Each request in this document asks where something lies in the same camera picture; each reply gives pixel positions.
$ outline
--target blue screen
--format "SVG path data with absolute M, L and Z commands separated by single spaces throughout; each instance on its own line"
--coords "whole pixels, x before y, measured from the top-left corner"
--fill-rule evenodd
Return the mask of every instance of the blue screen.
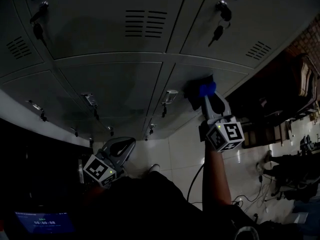
M 59 234 L 75 231 L 66 212 L 62 213 L 32 213 L 15 212 L 16 216 L 29 233 Z

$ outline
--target brick wall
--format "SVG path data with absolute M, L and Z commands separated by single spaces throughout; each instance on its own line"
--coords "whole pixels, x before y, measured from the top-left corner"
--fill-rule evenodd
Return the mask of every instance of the brick wall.
M 285 49 L 297 56 L 301 53 L 309 55 L 318 71 L 320 71 L 320 14 L 310 25 Z

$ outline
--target dark clothing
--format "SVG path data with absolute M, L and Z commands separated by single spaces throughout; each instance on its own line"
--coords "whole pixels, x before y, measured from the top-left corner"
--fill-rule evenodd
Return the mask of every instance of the dark clothing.
M 115 181 L 87 212 L 88 237 L 100 236 L 91 239 L 111 234 L 122 239 L 128 235 L 152 239 L 216 236 L 227 240 L 233 239 L 236 231 L 232 220 L 239 221 L 240 226 L 254 225 L 236 205 L 202 212 L 186 201 L 173 182 L 156 171 L 144 179 L 124 177 Z
M 305 178 L 316 179 L 320 175 L 320 155 L 317 154 L 283 155 L 271 157 L 270 160 L 279 165 L 275 165 L 272 170 L 265 169 L 263 173 L 280 180 L 300 181 Z

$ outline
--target shoe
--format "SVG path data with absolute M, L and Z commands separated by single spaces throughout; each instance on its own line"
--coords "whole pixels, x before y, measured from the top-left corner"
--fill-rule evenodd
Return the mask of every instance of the shoe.
M 264 174 L 265 164 L 270 162 L 271 157 L 272 150 L 268 150 L 265 156 L 259 162 L 256 163 L 255 168 L 260 175 Z
M 256 171 L 259 173 L 259 175 L 263 175 L 264 174 L 264 170 L 265 170 L 265 164 L 257 162 L 255 165 Z
M 159 164 L 154 164 L 151 166 L 151 168 L 148 171 L 148 174 L 151 172 L 160 172 L 160 165 Z

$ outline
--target locker vent slot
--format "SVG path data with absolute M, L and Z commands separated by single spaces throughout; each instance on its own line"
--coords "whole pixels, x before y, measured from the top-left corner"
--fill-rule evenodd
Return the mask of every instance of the locker vent slot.
M 6 47 L 16 60 L 31 54 L 28 45 L 21 36 L 9 42 Z
M 255 60 L 260 61 L 265 55 L 267 55 L 271 51 L 271 48 L 266 44 L 258 41 L 255 45 L 253 45 L 249 51 L 245 54 L 248 57 L 251 57 Z
M 167 14 L 167 12 L 155 10 L 126 10 L 125 36 L 161 38 Z

